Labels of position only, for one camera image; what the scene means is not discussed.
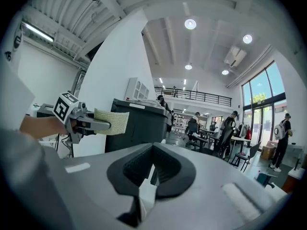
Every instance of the ceiling light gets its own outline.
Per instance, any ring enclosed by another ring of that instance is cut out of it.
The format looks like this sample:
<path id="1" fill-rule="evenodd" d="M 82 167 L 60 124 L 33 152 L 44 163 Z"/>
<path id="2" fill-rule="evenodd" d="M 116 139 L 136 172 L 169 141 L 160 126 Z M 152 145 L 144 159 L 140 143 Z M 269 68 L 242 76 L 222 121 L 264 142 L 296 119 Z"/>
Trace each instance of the ceiling light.
<path id="1" fill-rule="evenodd" d="M 187 29 L 192 30 L 196 27 L 195 20 L 187 19 L 186 22 L 184 22 L 184 25 Z"/>
<path id="2" fill-rule="evenodd" d="M 192 69 L 192 66 L 191 66 L 191 65 L 186 65 L 185 68 L 186 68 L 187 70 L 191 70 L 191 69 Z"/>
<path id="3" fill-rule="evenodd" d="M 250 44 L 251 41 L 253 41 L 253 38 L 251 35 L 247 34 L 243 37 L 243 42 L 246 43 L 246 44 Z"/>
<path id="4" fill-rule="evenodd" d="M 35 32 L 36 34 L 40 35 L 41 37 L 47 39 L 48 41 L 50 42 L 53 42 L 53 38 L 48 36 L 47 34 L 39 31 L 38 29 L 34 28 L 33 26 L 27 24 L 27 23 L 24 23 L 24 25 L 26 26 L 26 28 L 28 28 L 29 30 L 31 30 L 32 32 Z"/>
<path id="5" fill-rule="evenodd" d="M 229 73 L 229 71 L 228 70 L 224 70 L 224 71 L 222 71 L 222 74 L 223 75 L 227 75 Z"/>

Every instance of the balcony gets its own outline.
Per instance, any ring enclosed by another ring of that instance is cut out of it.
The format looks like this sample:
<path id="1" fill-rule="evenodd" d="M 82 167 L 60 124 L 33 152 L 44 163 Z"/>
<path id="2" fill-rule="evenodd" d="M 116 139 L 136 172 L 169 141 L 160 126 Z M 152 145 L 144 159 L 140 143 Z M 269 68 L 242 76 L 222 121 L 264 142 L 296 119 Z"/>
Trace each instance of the balcony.
<path id="1" fill-rule="evenodd" d="M 232 98 L 221 95 L 203 93 L 191 90 L 180 90 L 180 89 L 169 89 L 169 88 L 164 89 L 161 87 L 155 87 L 154 90 L 157 96 L 161 94 L 165 97 L 168 96 L 180 99 L 202 101 L 206 103 L 213 103 L 213 104 L 219 104 L 231 107 Z"/>

